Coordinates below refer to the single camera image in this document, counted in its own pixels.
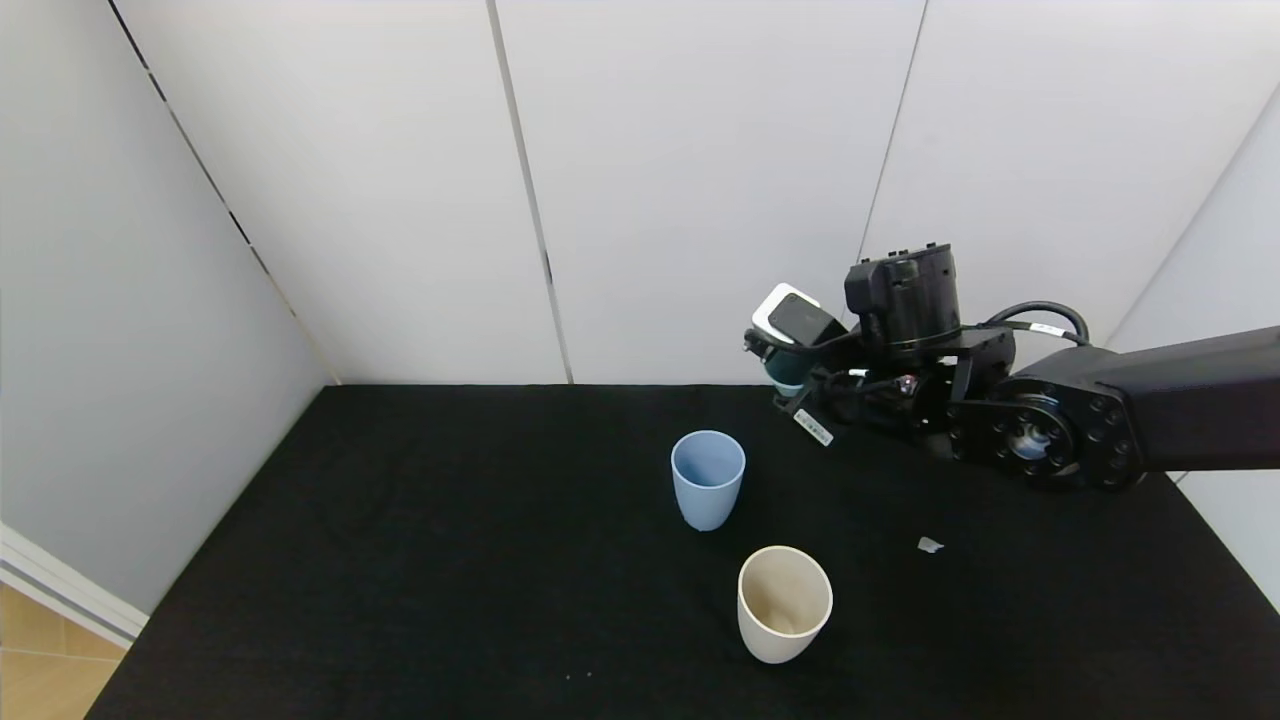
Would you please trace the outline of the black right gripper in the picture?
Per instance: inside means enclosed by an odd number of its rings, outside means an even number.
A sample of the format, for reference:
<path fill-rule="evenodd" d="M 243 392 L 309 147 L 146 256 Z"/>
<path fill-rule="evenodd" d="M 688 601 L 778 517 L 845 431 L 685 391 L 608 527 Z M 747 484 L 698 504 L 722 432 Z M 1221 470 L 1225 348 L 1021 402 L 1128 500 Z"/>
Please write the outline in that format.
<path fill-rule="evenodd" d="M 744 350 L 768 363 L 788 351 L 788 341 L 750 327 L 744 332 Z M 815 366 L 804 380 L 774 383 L 774 406 L 824 447 L 851 430 L 908 434 L 914 400 L 914 375 L 882 377 L 863 368 L 829 372 Z"/>

